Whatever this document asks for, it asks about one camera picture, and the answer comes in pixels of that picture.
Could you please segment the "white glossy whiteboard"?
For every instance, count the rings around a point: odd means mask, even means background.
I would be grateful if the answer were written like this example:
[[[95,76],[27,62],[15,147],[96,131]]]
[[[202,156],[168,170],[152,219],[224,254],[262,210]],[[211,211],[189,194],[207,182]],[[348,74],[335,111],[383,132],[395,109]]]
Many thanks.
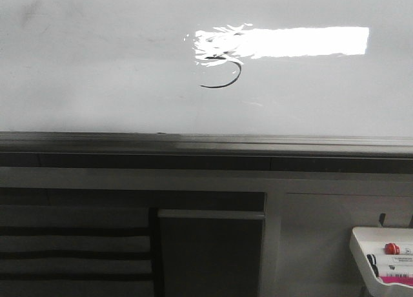
[[[1,130],[412,136],[412,0],[1,0]]]

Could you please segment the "pink whiteboard eraser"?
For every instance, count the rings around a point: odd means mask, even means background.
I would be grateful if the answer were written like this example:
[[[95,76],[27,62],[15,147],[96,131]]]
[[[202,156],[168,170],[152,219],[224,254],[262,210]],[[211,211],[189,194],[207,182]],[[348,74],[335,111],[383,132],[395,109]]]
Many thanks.
[[[413,286],[413,277],[380,276],[378,279],[380,279],[383,283],[401,283],[404,285]]]

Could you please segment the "dark grey panel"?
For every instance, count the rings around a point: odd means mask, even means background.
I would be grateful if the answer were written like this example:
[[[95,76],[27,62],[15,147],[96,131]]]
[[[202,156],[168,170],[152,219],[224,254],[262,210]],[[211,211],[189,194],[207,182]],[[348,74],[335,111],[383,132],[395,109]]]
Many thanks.
[[[258,296],[261,211],[163,209],[166,296]]]

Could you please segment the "black tray hook left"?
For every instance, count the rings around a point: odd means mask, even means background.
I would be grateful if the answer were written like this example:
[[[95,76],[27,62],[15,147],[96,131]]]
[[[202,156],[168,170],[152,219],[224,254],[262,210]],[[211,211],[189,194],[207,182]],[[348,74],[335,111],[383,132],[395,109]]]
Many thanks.
[[[379,215],[378,227],[384,227],[386,215],[387,215],[386,213],[381,213],[381,214]]]

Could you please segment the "black striped grey cloth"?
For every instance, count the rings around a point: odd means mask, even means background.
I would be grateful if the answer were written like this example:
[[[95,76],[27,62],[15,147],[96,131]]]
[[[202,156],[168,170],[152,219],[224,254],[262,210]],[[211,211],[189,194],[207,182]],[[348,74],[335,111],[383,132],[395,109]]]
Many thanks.
[[[150,211],[1,207],[2,296],[155,296]]]

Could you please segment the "black capped white marker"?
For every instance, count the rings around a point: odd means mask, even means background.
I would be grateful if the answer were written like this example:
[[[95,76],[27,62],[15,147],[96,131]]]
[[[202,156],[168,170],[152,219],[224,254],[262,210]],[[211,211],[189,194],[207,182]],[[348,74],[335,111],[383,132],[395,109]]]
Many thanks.
[[[379,277],[412,277],[412,256],[367,254],[374,273]]]

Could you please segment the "white plastic marker tray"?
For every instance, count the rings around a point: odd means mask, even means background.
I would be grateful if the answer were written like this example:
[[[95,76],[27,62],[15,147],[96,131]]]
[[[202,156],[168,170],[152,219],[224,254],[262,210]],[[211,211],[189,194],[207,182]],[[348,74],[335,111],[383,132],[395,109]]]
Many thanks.
[[[354,227],[350,250],[371,296],[412,296],[412,286],[401,283],[383,283],[376,276],[367,254],[385,254],[387,243],[411,243],[412,229]]]

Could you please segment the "red capped marker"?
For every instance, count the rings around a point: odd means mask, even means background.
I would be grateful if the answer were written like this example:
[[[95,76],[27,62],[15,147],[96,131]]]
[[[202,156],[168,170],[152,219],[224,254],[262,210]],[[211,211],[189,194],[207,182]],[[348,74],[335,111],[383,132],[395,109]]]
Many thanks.
[[[387,255],[412,255],[413,244],[411,243],[387,243],[384,247]]]

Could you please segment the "grey whiteboard bottom rail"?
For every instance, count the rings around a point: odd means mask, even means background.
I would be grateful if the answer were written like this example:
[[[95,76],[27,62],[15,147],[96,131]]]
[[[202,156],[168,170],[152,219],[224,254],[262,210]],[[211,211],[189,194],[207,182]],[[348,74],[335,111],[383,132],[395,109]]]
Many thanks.
[[[411,174],[410,138],[2,132],[4,167]]]

